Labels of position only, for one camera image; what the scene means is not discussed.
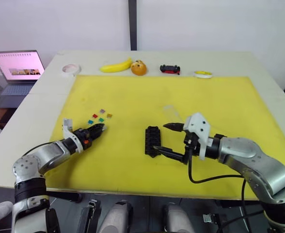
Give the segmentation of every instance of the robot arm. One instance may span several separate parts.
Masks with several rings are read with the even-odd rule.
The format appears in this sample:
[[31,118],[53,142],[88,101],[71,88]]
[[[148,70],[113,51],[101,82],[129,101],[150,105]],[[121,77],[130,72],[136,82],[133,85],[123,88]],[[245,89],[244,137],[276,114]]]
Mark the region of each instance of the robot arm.
[[285,166],[264,154],[246,138],[228,138],[217,134],[209,137],[210,125],[196,113],[185,124],[168,123],[164,127],[186,133],[185,154],[164,147],[154,147],[166,157],[188,163],[190,156],[217,159],[240,173],[259,199],[274,232],[285,233]]
[[70,155],[89,148],[103,130],[104,124],[96,124],[88,129],[72,132],[72,121],[65,119],[63,140],[42,146],[38,151],[26,154],[14,163],[16,183],[11,232],[60,232],[55,210],[49,209],[44,175],[69,159]]

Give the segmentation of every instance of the toy car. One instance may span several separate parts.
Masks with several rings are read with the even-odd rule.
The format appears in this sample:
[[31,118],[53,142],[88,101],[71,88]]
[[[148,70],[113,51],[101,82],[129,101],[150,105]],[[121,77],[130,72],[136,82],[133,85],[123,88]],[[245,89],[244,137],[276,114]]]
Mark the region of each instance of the toy car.
[[166,66],[161,65],[160,70],[162,73],[168,73],[168,74],[178,74],[180,73],[180,67],[179,66]]

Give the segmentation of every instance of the black pole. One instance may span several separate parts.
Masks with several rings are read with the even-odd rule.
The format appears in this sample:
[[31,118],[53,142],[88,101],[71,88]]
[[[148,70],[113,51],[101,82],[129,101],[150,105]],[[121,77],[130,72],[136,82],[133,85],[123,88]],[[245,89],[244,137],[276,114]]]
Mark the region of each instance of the black pole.
[[137,0],[128,0],[129,39],[131,51],[137,50]]

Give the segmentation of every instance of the black cable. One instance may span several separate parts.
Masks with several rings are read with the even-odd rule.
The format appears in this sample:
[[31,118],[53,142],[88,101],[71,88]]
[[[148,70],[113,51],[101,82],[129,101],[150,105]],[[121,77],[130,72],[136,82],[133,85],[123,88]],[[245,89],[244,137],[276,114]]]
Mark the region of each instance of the black cable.
[[47,145],[47,144],[51,144],[51,143],[52,143],[52,142],[45,142],[45,143],[43,143],[43,144],[40,144],[40,145],[38,145],[38,146],[35,146],[34,148],[31,148],[29,151],[27,151],[25,154],[23,154],[22,157],[25,156],[25,155],[27,155],[29,152],[31,152],[32,150],[34,150],[34,149],[36,149],[36,148],[38,148],[38,147],[41,147],[41,146],[44,146],[44,145]]
[[189,149],[188,175],[189,175],[189,179],[190,179],[190,181],[191,181],[192,183],[203,183],[203,182],[207,182],[207,181],[212,181],[212,180],[221,179],[221,178],[228,178],[228,177],[243,178],[241,175],[222,175],[222,176],[214,176],[214,177],[210,177],[210,178],[207,178],[207,179],[195,181],[195,180],[192,178],[192,150],[191,150],[191,149]]
[[[246,179],[244,179],[243,185],[241,187],[241,206],[243,209],[242,216],[247,215],[246,204],[245,204],[245,186],[246,186]],[[249,219],[247,217],[245,218],[245,221],[246,221],[246,226],[248,228],[248,232],[253,233],[250,227]]]
[[259,214],[261,214],[261,213],[263,213],[263,210],[260,210],[260,211],[257,211],[257,212],[254,212],[254,213],[252,213],[252,214],[248,214],[248,215],[245,215],[245,216],[237,217],[237,218],[234,218],[234,219],[232,219],[232,220],[230,220],[230,221],[227,221],[227,222],[225,222],[224,224],[222,224],[222,225],[218,228],[218,230],[217,230],[216,233],[220,233],[220,232],[223,230],[223,228],[225,228],[227,225],[229,225],[229,224],[231,224],[231,223],[233,223],[233,222],[235,222],[235,221],[237,221],[237,220],[244,219],[244,218],[247,218],[247,217],[252,217],[252,216],[255,216],[255,215],[259,215]]

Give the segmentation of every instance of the laptop screen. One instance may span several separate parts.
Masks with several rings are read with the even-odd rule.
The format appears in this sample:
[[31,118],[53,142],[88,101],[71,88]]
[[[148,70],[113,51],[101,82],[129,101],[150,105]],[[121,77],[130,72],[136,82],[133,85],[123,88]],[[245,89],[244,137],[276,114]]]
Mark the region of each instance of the laptop screen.
[[35,50],[0,52],[0,71],[8,81],[35,81],[44,70]]

